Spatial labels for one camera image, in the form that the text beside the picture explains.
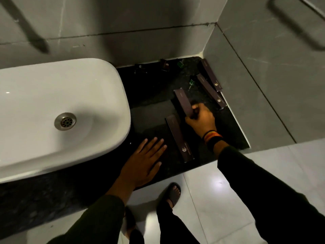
person's left hand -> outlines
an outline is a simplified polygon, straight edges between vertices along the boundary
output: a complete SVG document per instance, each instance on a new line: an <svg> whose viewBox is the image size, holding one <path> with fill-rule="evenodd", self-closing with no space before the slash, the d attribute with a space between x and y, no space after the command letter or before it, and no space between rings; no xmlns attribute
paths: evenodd
<svg viewBox="0 0 325 244"><path fill-rule="evenodd" d="M145 139L122 168L120 178L127 181L134 188L140 187L153 179L157 174L161 162L154 163L160 158L166 150L167 145L163 144L161 139L154 147L153 144L157 141L157 137L152 139L146 146L148 139Z"/></svg>

sink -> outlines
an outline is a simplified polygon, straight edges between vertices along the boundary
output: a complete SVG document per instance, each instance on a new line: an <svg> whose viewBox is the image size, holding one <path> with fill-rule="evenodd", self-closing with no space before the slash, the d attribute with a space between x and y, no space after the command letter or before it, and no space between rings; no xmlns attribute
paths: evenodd
<svg viewBox="0 0 325 244"><path fill-rule="evenodd" d="M120 75L94 58L1 69L0 111L0 183L101 156L131 125Z"/></svg>

white tile floor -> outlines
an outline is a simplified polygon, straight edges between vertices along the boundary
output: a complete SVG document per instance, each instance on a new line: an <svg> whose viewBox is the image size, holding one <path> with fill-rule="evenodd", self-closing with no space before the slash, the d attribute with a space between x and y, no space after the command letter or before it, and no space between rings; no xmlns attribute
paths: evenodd
<svg viewBox="0 0 325 244"><path fill-rule="evenodd" d="M295 190L306 195L325 214L325 139L259 151L246 155ZM160 230L155 213L159 195L175 181L182 196L174 208L200 243L266 243L258 234L246 206L217 168L217 162L137 190L129 206L144 233L145 243L159 243ZM77 212L0 241L0 244L45 244L65 233L80 217ZM120 234L119 244L128 240Z"/></svg>

countertop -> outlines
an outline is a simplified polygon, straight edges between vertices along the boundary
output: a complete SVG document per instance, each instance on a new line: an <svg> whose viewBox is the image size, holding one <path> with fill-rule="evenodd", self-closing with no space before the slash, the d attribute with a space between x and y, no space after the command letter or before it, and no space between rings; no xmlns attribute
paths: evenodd
<svg viewBox="0 0 325 244"><path fill-rule="evenodd" d="M213 112L218 131L238 149L248 148L236 120L228 107L217 105L197 84L190 89L190 75L198 74L199 57L168 61L169 72L160 63L145 64L147 73L135 74L135 67L118 69L131 109L128 137L114 151L69 168L0 184L0 239L87 208L103 195L118 177L121 168L139 143L154 136L168 145L161 157L162 166L149 184L202 166L215 160L200 138L184 122L173 105L173 90L183 88L191 102L203 102ZM195 157L184 163L165 123L175 114Z"/></svg>

sleeve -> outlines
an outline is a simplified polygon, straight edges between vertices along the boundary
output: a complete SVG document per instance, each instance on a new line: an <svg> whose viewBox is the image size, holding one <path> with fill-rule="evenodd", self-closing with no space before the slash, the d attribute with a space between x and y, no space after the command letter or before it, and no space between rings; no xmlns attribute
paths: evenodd
<svg viewBox="0 0 325 244"><path fill-rule="evenodd" d="M325 217L307 198L259 167L235 148L222 150L218 168L252 213L268 243L321 236Z"/></svg>
<svg viewBox="0 0 325 244"><path fill-rule="evenodd" d="M82 214L66 234L48 244L117 243L123 217L123 201L116 196L104 195Z"/></svg>

